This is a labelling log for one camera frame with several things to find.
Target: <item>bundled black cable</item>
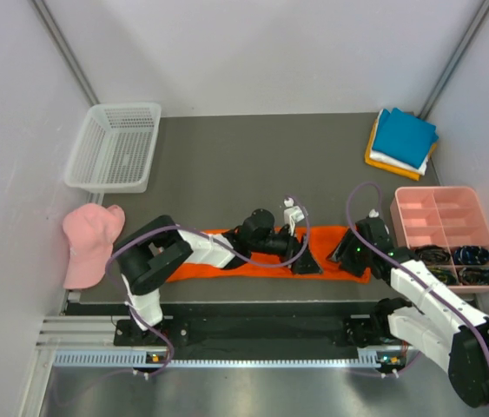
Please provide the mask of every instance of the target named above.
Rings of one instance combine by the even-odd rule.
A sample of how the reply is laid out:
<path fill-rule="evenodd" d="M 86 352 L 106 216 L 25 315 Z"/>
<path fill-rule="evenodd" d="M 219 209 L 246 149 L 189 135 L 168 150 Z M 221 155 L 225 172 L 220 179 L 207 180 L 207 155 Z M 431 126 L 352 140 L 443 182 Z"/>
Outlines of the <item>bundled black cable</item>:
<path fill-rule="evenodd" d="M 459 285 L 459 282 L 456 280 L 456 276 L 454 276 L 452 271 L 436 267 L 430 267 L 427 270 L 445 285 Z"/>
<path fill-rule="evenodd" d="M 459 278 L 464 285 L 489 285 L 489 268 L 462 268 Z"/>
<path fill-rule="evenodd" d="M 426 265 L 446 265 L 451 259 L 448 250 L 437 245 L 422 246 L 414 252 Z"/>
<path fill-rule="evenodd" d="M 486 265 L 489 262 L 489 250 L 481 246 L 462 246 L 453 253 L 455 265 Z"/>

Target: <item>blue folded cloth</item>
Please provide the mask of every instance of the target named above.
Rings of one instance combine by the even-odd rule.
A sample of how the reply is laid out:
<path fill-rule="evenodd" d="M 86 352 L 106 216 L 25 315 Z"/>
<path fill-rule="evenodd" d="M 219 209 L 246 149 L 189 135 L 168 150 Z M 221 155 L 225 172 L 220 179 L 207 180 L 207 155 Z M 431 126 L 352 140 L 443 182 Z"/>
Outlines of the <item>blue folded cloth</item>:
<path fill-rule="evenodd" d="M 391 113 L 385 109 L 381 112 L 372 149 L 418 169 L 438 139 L 431 123 L 397 108 Z"/>

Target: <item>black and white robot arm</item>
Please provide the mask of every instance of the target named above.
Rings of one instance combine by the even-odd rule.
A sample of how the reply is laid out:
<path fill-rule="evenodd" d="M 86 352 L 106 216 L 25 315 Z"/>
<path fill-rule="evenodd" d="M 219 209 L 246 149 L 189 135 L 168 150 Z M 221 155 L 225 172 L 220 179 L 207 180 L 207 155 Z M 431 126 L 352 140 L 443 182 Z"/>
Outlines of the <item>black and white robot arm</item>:
<path fill-rule="evenodd" d="M 406 297 L 377 304 L 370 315 L 372 334 L 408 342 L 447 372 L 453 389 L 466 404 L 471 407 L 488 404 L 489 364 L 478 338 L 489 352 L 489 316 L 453 293 L 413 251 L 395 248 L 387 226 L 378 216 L 357 222 L 356 229 L 370 244 L 418 278 L 402 268 L 393 268 L 352 231 L 347 232 L 330 259 L 341 262 L 344 269 L 355 274 L 370 268 L 373 276 Z M 367 340 L 364 332 L 365 329 L 351 326 L 348 334 L 354 344 L 362 346 Z"/>
<path fill-rule="evenodd" d="M 307 246 L 297 256 L 304 241 L 295 236 L 295 225 L 304 220 L 305 214 L 292 199 L 284 203 L 285 225 L 279 231 L 274 230 L 273 214 L 258 208 L 241 225 L 220 234 L 197 235 L 162 215 L 118 242 L 114 251 L 119 254 L 116 260 L 132 308 L 148 325 L 156 325 L 162 320 L 159 288 L 183 263 L 234 269 L 246 263 L 235 252 L 245 258 L 253 253 L 278 255 L 281 261 L 291 261 L 288 266 L 294 274 L 320 274 L 320 266 Z M 142 239 L 160 229 L 166 231 Z M 157 248 L 157 254 L 150 245 Z M 134 320 L 141 330 L 146 329 L 140 320 Z"/>

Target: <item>basket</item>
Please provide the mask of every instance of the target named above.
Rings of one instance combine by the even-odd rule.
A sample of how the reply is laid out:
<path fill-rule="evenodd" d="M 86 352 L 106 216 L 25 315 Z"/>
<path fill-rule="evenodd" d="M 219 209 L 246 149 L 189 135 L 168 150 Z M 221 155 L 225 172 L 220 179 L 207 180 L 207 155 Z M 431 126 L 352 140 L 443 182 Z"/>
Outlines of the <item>basket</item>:
<path fill-rule="evenodd" d="M 489 249 L 489 227 L 476 192 L 469 187 L 402 187 L 396 190 L 391 217 L 399 246 L 441 246 L 449 253 L 464 245 Z M 477 268 L 487 268 L 489 263 Z M 463 267 L 449 261 L 439 268 L 458 278 Z M 457 294 L 486 293 L 489 285 L 452 285 Z"/>
<path fill-rule="evenodd" d="M 66 184 L 90 193 L 143 193 L 160 117 L 156 103 L 93 106 L 70 156 Z"/>

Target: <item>gray floor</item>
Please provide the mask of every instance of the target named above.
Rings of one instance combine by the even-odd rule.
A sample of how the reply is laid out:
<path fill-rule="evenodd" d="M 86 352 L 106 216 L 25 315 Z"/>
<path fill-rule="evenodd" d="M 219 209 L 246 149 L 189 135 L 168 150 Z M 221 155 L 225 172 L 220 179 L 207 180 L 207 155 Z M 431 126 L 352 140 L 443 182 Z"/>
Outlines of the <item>gray floor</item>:
<path fill-rule="evenodd" d="M 106 195 L 126 213 L 122 235 L 158 215 L 195 228 L 232 228 L 254 209 L 272 210 L 282 221 L 282 198 L 297 195 L 313 225 L 345 224 L 345 200 L 360 182 L 376 181 L 384 215 L 394 190 L 435 185 L 430 166 L 420 182 L 364 163 L 375 113 L 338 115 L 185 117 L 161 120 L 148 190 Z M 354 204 L 361 218 L 376 202 L 366 191 Z M 380 281 L 287 281 L 220 278 L 168 283 L 162 301 L 373 301 L 393 292 Z M 123 301 L 108 280 L 84 290 L 81 302 Z"/>
<path fill-rule="evenodd" d="M 110 369 L 54 369 L 60 401 L 74 399 Z M 132 374 L 113 376 L 69 407 L 51 395 L 42 417 L 489 417 L 451 389 L 446 374 L 422 358 L 398 380 L 367 378 L 340 369 L 171 369 L 145 382 Z"/>

